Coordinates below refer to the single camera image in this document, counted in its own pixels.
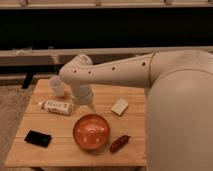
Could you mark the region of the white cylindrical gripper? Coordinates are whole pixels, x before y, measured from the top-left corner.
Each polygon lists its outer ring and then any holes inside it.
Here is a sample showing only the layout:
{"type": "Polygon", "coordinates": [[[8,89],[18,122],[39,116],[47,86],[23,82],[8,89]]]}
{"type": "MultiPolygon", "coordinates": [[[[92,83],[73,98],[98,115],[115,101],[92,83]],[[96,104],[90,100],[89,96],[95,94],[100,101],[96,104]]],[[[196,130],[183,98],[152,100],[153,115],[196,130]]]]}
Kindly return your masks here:
{"type": "Polygon", "coordinates": [[[70,88],[72,91],[71,98],[75,109],[78,109],[80,106],[87,106],[92,112],[95,111],[93,91],[89,84],[71,85],[70,88]]]}

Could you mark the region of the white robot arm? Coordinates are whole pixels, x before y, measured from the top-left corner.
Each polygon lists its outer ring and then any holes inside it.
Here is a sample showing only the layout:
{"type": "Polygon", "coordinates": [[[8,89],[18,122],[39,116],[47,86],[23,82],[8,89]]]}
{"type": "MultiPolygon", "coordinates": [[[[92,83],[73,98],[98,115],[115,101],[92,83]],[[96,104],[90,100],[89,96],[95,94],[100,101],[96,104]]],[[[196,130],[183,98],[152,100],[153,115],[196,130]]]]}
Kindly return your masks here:
{"type": "Polygon", "coordinates": [[[213,171],[213,54],[169,51],[99,65],[78,55],[59,75],[75,98],[85,84],[146,88],[147,170],[213,171]]]}

